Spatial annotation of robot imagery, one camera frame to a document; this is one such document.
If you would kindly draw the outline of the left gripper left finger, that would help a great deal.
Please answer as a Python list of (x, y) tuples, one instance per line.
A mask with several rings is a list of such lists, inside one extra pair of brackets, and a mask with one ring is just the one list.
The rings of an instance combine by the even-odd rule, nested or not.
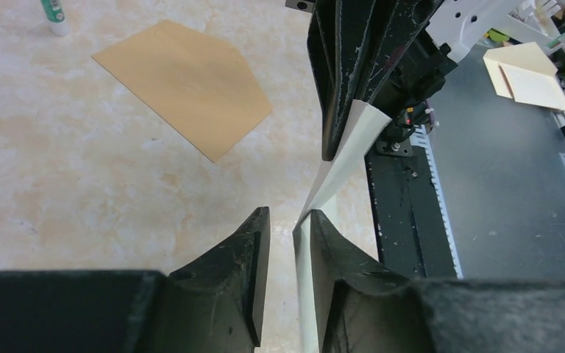
[(270, 212), (191, 263), (152, 270), (0, 271), (0, 352), (253, 352)]

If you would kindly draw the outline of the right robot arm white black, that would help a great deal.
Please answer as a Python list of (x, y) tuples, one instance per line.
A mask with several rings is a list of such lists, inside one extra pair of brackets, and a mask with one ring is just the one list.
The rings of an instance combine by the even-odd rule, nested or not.
[(396, 118), (446, 75), (517, 1), (288, 1), (309, 12), (308, 55), (321, 105), (321, 157), (334, 159), (353, 101)]

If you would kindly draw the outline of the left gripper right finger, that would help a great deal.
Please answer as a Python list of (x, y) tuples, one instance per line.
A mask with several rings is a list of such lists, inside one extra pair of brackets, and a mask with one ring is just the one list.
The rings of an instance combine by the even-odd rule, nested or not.
[(565, 280), (408, 279), (307, 219), (319, 352), (565, 352)]

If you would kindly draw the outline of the cream paper letter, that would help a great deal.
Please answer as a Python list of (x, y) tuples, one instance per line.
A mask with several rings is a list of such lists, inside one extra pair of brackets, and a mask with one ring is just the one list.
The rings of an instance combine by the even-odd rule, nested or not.
[(311, 210), (322, 210), (337, 220), (336, 194), (375, 142), (391, 118), (369, 103), (352, 102), (344, 133), (333, 160), (320, 162), (318, 173), (293, 230), (299, 300), (300, 346), (302, 352), (319, 348), (313, 275), (310, 254)]

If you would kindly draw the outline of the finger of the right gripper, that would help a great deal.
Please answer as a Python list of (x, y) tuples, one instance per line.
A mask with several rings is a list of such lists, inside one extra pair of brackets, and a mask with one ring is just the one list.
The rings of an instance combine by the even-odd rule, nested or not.
[(316, 1), (307, 45), (321, 105), (321, 158), (331, 161), (353, 100), (374, 102), (399, 63), (399, 2)]
[(402, 56), (419, 33), (430, 24), (442, 1), (378, 1), (383, 13), (372, 19), (369, 64), (363, 73), (360, 99), (374, 105)]

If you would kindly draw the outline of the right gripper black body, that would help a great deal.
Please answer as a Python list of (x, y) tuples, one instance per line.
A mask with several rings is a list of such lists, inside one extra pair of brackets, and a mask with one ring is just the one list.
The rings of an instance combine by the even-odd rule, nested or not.
[(392, 118), (380, 133), (380, 141), (403, 142), (415, 126), (434, 125), (427, 101), (443, 88), (445, 76), (457, 67), (448, 58), (450, 52), (449, 45), (435, 44), (426, 30), (419, 33), (374, 100), (374, 106)]

